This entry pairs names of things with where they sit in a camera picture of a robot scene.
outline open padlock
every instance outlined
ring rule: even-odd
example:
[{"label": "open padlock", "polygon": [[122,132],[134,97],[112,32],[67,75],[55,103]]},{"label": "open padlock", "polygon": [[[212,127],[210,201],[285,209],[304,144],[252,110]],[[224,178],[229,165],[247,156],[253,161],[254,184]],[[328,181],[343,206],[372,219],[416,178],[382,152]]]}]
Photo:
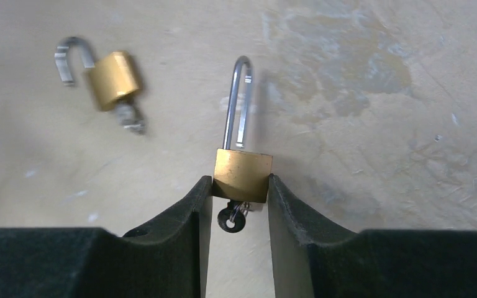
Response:
[{"label": "open padlock", "polygon": [[229,233],[236,233],[244,228],[246,224],[245,214],[248,211],[249,202],[266,202],[268,177],[271,173],[271,163],[273,161],[271,155],[230,150],[242,66],[246,66],[244,80],[246,93],[240,112],[236,146],[244,148],[246,121],[253,89],[253,66],[248,57],[241,56],[238,58],[233,72],[224,142],[222,149],[217,150],[212,186],[213,196],[230,199],[227,208],[221,210],[217,217],[219,226]]},{"label": "open padlock", "polygon": [[54,57],[66,86],[74,86],[67,60],[68,50],[75,45],[80,49],[85,77],[94,94],[97,109],[114,110],[121,126],[137,134],[145,133],[145,122],[133,102],[133,96],[141,90],[141,86],[130,55],[117,51],[96,61],[87,41],[79,37],[65,38],[57,46]]}]

